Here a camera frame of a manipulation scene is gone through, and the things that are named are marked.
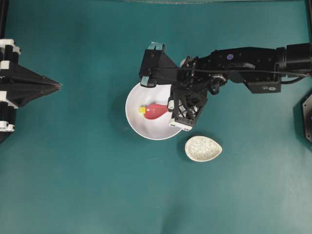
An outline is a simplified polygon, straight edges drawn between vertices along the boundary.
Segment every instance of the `wire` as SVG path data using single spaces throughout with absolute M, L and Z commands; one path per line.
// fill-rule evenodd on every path
M 265 70 L 203 70 L 203 69 L 192 69 L 186 67 L 156 67 L 151 70 L 162 70 L 162 69 L 172 69 L 172 70 L 185 70 L 185 71 L 194 71 L 194 72 L 203 72 L 203 73 L 270 73 L 270 74 L 279 74 L 279 75 L 290 75 L 290 76 L 298 76 L 298 77 L 312 77 L 311 75 L 306 75 L 302 73 L 294 73 L 294 72 L 275 72 L 275 71 L 265 71 Z
M 299 77 L 297 79 L 289 80 L 289 81 L 281 81 L 281 84 L 294 84 L 300 80 L 302 80 L 304 77 Z

